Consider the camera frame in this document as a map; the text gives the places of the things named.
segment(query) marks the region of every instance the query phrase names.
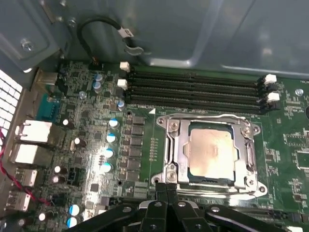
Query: red wire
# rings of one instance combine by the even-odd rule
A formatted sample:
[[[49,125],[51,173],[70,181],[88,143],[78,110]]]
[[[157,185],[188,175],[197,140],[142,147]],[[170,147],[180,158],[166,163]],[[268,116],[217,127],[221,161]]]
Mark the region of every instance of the red wire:
[[[39,202],[44,203],[44,204],[46,204],[46,205],[50,205],[50,202],[48,202],[46,199],[43,199],[43,198],[38,198],[38,199],[37,199],[29,189],[23,187],[23,186],[21,185],[21,183],[20,183],[18,180],[16,180],[16,178],[15,178],[14,176],[8,174],[8,172],[7,172],[7,171],[5,170],[5,168],[3,167],[3,164],[2,164],[2,156],[4,155],[4,151],[5,151],[5,145],[4,145],[4,139],[5,139],[5,137],[4,137],[4,134],[2,133],[1,129],[2,129],[2,128],[0,128],[0,139],[2,140],[2,149],[1,149],[1,151],[0,151],[0,171],[1,171],[4,175],[8,176],[8,178],[11,179],[11,180],[14,182],[14,184],[15,184],[20,190],[23,190],[26,194],[29,194],[29,195],[30,195],[30,198],[31,198],[32,200],[34,200],[34,201],[39,201]]]

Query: cpu socket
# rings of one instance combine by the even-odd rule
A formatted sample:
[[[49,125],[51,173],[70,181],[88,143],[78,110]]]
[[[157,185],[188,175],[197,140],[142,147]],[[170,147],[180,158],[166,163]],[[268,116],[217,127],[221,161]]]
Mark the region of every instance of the cpu socket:
[[[249,200],[267,194],[258,181],[253,136],[259,126],[236,115],[161,116],[163,172],[152,183],[176,183],[180,195]]]

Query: black cable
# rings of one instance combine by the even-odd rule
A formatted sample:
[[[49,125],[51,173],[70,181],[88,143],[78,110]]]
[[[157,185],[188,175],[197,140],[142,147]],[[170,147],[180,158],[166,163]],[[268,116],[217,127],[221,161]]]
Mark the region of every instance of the black cable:
[[[89,55],[89,57],[94,62],[97,62],[96,58],[92,54],[90,46],[88,45],[88,43],[86,42],[86,40],[83,37],[84,26],[86,26],[90,23],[93,23],[93,22],[107,23],[108,25],[111,25],[112,27],[114,27],[116,30],[120,30],[122,27],[121,27],[121,25],[119,25],[116,21],[112,20],[111,18],[106,17],[106,16],[100,16],[100,15],[97,15],[97,16],[94,16],[94,17],[91,17],[91,18],[87,18],[77,25],[77,38],[78,38],[81,46],[86,51],[86,53]],[[134,47],[133,42],[132,42],[130,37],[126,37],[126,38],[123,38],[123,39],[124,39],[124,42],[126,43],[127,46]]]

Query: black ram slot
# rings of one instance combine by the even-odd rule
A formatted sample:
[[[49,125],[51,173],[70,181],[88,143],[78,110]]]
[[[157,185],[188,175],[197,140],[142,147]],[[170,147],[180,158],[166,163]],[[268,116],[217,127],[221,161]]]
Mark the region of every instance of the black ram slot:
[[[229,85],[238,87],[251,87],[256,88],[254,81],[234,80],[229,78],[197,76],[194,73],[188,74],[171,74],[171,73],[155,73],[155,72],[134,72],[134,78],[139,77],[143,79],[159,79],[170,81],[186,81],[186,82],[199,82],[204,84],[217,84]]]
[[[217,85],[188,83],[188,82],[170,82],[170,81],[159,81],[159,80],[149,81],[143,79],[134,79],[134,81],[129,81],[129,86],[166,88],[174,90],[200,91],[200,92],[212,92],[222,94],[241,94],[253,97],[258,96],[257,90],[254,88],[236,88],[229,86],[217,86]]]
[[[166,97],[166,98],[183,98],[188,100],[199,99],[201,101],[209,102],[228,102],[228,103],[239,103],[239,104],[251,104],[259,105],[257,103],[258,98],[247,97],[247,96],[235,96],[235,95],[224,95],[214,94],[205,92],[193,92],[193,91],[178,91],[172,89],[155,89],[155,88],[140,88],[132,87],[132,95],[146,95],[148,97]]]
[[[129,104],[145,104],[145,105],[158,105],[168,106],[176,108],[188,108],[188,109],[204,109],[222,112],[246,112],[250,114],[258,114],[260,112],[259,107],[254,105],[237,105],[230,103],[208,102],[208,101],[187,101],[184,99],[168,99],[168,98],[156,98],[147,96],[134,96],[131,95],[129,99],[126,99]]]

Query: green circuit board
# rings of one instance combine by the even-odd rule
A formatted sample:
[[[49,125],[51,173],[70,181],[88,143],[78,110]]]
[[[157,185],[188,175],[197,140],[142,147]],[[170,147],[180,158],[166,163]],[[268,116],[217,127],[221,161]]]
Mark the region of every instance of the green circuit board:
[[[75,123],[75,129],[68,130],[63,149],[55,153],[53,165],[48,171],[42,196],[56,192],[66,192],[68,202],[66,207],[58,208],[57,219],[48,223],[35,223],[32,231],[62,231],[67,228],[69,206],[73,203],[85,206],[83,220],[91,218],[107,207],[103,204],[104,197],[119,196],[136,199],[152,199],[154,186],[150,179],[162,171],[165,131],[156,125],[159,116],[172,113],[193,113],[200,115],[221,114],[222,112],[207,112],[203,110],[188,110],[164,108],[148,105],[127,105],[125,110],[117,109],[118,97],[115,86],[118,79],[119,65],[105,64],[103,71],[90,71],[88,65],[82,62],[67,62],[62,65],[67,68],[68,94],[65,98],[50,101],[44,98],[37,119],[50,120],[60,124],[69,119]],[[185,70],[137,67],[150,72],[184,73]],[[93,76],[103,75],[103,91],[99,94],[92,89]],[[256,76],[199,72],[213,78],[252,79]],[[268,188],[268,194],[249,201],[223,200],[215,198],[195,198],[197,203],[219,203],[229,206],[256,207],[276,209],[284,212],[309,214],[307,193],[309,192],[309,120],[305,109],[309,105],[309,81],[284,79],[278,77],[281,109],[266,115],[236,114],[245,116],[251,122],[259,125],[262,132],[254,137],[255,154],[259,180]],[[296,89],[302,89],[304,94],[297,96]],[[87,98],[81,100],[79,92],[85,91]],[[125,163],[129,162],[126,154],[125,141],[131,136],[126,131],[132,129],[130,121],[133,117],[143,117],[142,156],[137,160],[139,165],[129,170]],[[108,122],[111,118],[119,121],[119,127],[111,129]],[[108,144],[106,136],[114,133],[115,144]],[[86,149],[70,151],[71,141],[82,137],[87,141]],[[100,165],[103,149],[111,148],[115,155],[108,159],[113,166],[110,173],[103,174]],[[51,185],[52,169],[56,165],[78,167],[83,170],[79,186]],[[274,219],[266,216],[255,216],[269,222]],[[277,224],[302,226],[309,230],[307,224],[297,220],[278,220]]]

